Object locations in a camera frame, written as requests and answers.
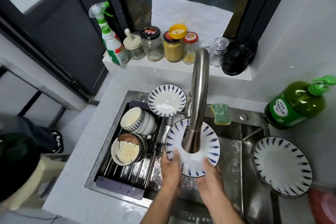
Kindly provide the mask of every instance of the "yellow lid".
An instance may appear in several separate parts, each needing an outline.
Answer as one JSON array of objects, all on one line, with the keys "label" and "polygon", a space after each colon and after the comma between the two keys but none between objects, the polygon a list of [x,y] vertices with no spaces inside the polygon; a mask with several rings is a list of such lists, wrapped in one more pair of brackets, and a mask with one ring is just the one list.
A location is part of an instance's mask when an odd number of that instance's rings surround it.
[{"label": "yellow lid", "polygon": [[187,35],[187,27],[183,24],[175,24],[169,28],[169,35],[173,39],[182,39]]}]

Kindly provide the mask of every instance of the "white paper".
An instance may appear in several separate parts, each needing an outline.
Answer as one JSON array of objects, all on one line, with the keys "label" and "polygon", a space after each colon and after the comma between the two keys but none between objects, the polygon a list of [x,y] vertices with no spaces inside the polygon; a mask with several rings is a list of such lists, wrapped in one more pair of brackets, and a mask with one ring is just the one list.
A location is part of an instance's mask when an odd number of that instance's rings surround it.
[{"label": "white paper", "polygon": [[223,36],[233,13],[187,0],[152,0],[152,26],[163,34],[174,24],[184,24],[200,40]]}]

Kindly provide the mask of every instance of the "faucet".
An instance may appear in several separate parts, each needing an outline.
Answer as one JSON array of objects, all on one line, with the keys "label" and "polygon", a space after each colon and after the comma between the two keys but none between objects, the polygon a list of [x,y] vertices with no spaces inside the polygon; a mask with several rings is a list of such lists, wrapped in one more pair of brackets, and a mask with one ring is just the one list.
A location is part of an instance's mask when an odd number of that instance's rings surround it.
[{"label": "faucet", "polygon": [[196,51],[191,88],[187,95],[185,113],[190,117],[189,129],[184,133],[182,148],[188,153],[196,153],[201,147],[201,128],[209,84],[209,53],[205,48]]}]

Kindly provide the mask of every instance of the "white cap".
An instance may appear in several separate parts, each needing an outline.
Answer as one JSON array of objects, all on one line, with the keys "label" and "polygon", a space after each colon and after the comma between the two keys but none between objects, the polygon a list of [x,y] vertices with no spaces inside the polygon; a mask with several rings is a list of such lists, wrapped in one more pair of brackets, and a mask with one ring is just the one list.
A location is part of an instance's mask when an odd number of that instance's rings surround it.
[{"label": "white cap", "polygon": [[132,35],[131,31],[128,28],[125,29],[125,34],[127,35],[124,40],[124,46],[126,49],[135,50],[141,46],[140,36]]}]

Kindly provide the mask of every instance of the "green sponge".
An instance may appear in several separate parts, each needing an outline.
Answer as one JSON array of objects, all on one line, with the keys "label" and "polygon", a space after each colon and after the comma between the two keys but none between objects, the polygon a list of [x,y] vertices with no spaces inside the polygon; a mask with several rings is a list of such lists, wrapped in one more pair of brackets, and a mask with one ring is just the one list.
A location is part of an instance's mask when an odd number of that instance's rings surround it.
[{"label": "green sponge", "polygon": [[215,116],[215,124],[230,125],[232,120],[229,117],[227,104],[212,104],[210,108]]}]

